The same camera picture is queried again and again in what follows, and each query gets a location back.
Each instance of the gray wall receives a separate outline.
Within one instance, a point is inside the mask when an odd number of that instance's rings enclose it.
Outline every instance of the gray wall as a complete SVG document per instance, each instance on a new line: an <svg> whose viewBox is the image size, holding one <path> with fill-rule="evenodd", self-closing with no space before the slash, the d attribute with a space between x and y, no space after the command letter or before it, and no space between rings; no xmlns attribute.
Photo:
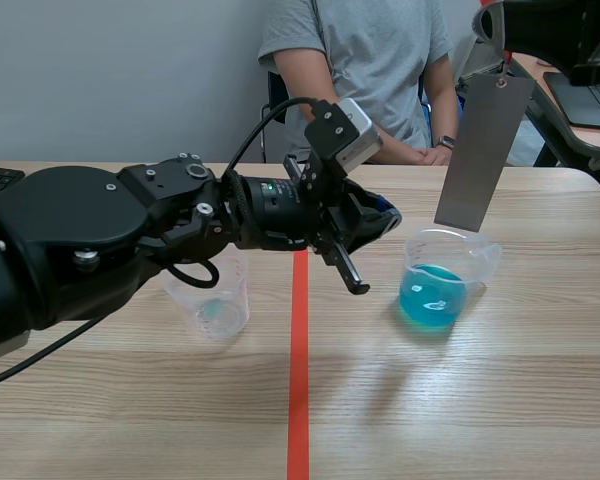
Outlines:
<svg viewBox="0 0 600 480"><path fill-rule="evenodd" d="M0 0L0 160L227 161L266 101L268 1ZM478 0L443 2L457 38Z"/></svg>

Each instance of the person's hand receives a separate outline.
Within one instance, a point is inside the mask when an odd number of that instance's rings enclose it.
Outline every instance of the person's hand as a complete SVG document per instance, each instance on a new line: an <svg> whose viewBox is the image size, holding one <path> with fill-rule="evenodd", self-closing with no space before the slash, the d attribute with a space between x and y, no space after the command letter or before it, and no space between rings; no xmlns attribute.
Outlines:
<svg viewBox="0 0 600 480"><path fill-rule="evenodd" d="M448 166L451 154L453 153L450 149L442 145L438 145L436 148L416 148L415 151L424 157L421 165L430 165L432 167Z"/></svg>

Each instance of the measuring cup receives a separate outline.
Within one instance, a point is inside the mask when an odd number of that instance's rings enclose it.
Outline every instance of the measuring cup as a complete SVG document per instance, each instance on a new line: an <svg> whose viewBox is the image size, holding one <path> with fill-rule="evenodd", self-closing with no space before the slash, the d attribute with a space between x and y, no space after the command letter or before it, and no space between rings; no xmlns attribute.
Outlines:
<svg viewBox="0 0 600 480"><path fill-rule="evenodd" d="M191 287L167 271L160 277L188 327L210 340L225 340L237 335L249 320L248 258L229 245L211 262L220 272L220 280L210 290ZM194 278L209 276L200 265L178 265L178 269Z"/></svg>
<svg viewBox="0 0 600 480"><path fill-rule="evenodd" d="M407 242L400 306L416 323L450 326L501 256L502 247L484 234L423 230Z"/></svg>

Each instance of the black robotic arm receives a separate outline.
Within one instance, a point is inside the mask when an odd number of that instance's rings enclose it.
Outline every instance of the black robotic arm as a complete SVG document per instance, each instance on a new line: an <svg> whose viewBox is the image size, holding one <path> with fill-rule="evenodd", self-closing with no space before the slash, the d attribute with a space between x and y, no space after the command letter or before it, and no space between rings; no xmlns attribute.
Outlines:
<svg viewBox="0 0 600 480"><path fill-rule="evenodd" d="M61 321L102 318L122 308L163 269L212 288L211 259L240 249L313 247L353 294L365 285L349 254L394 229L399 212L348 173L381 145L350 100L313 102L313 153L292 179L221 178L195 156L136 165L117 174L80 166L42 170L0 193L0 356L22 335ZM201 263L211 280L178 264Z"/></svg>

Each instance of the chair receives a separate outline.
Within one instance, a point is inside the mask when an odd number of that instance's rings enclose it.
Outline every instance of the chair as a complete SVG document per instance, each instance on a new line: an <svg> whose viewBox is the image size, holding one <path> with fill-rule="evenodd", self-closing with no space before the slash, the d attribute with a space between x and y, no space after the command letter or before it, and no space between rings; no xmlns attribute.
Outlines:
<svg viewBox="0 0 600 480"><path fill-rule="evenodd" d="M267 115L267 112L270 112L278 105L283 102L289 100L289 92L287 91L287 86L284 83L284 80L280 75L269 72L269 103L263 105L260 109L260 121L264 120L264 117ZM418 98L420 98L420 103L422 105L422 111L424 112L424 117L427 120L427 125L429 126L429 134L433 135L431 130L431 105L424 100L424 77L421 76L418 82ZM287 119L287 113L283 112L278 115L274 120L282 125L285 124ZM267 143L264 130L260 133L260 150L262 152L262 161L267 163Z"/></svg>
<svg viewBox="0 0 600 480"><path fill-rule="evenodd" d="M263 105L260 109L260 121L264 120L267 112L270 112L278 105L289 100L289 93L287 92L287 86L280 75L269 72L269 103ZM284 125L287 120L287 112L282 112L275 119L276 122ZM262 151L262 161L267 163L267 149L266 149L266 138L264 130L260 132L260 150Z"/></svg>

